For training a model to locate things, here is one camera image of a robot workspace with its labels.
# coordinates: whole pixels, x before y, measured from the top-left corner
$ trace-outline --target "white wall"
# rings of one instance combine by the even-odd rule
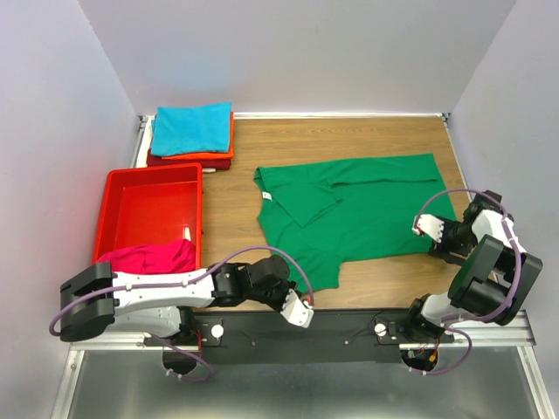
[[[79,0],[138,113],[448,112],[514,0]]]
[[[107,171],[138,120],[75,0],[0,13],[0,416],[50,417],[67,345],[47,327],[87,266]]]
[[[544,268],[526,307],[559,409],[559,2],[519,0],[454,109],[468,184],[504,196],[516,233]]]

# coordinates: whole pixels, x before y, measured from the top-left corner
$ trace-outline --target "wooden surface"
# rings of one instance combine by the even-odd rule
[[[446,187],[463,186],[440,118],[236,120],[235,148],[229,171],[204,175],[204,266],[241,247],[266,244],[256,219],[262,201],[252,181],[257,166],[434,153]],[[460,216],[466,194],[451,199]],[[234,260],[255,262],[267,255],[253,251]],[[318,291],[316,307],[407,307],[426,293],[445,292],[456,271],[426,255],[347,262],[340,287]],[[263,306],[246,302],[236,309]]]

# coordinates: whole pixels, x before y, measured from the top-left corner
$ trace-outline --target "red plastic bin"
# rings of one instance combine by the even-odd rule
[[[202,166],[113,170],[101,203],[93,262],[109,251],[189,238],[202,263]]]

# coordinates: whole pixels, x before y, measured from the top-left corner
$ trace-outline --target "green shirt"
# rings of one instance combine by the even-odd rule
[[[289,253],[315,290],[339,285],[342,262],[427,252],[430,238],[415,236],[411,225],[425,201],[445,189],[433,155],[257,168],[254,181],[263,192],[258,220],[268,244]],[[448,196],[429,212],[454,218]]]

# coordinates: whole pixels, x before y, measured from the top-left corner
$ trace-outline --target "folded blue towel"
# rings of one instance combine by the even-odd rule
[[[230,141],[231,102],[201,107],[158,107],[152,155],[226,153]]]

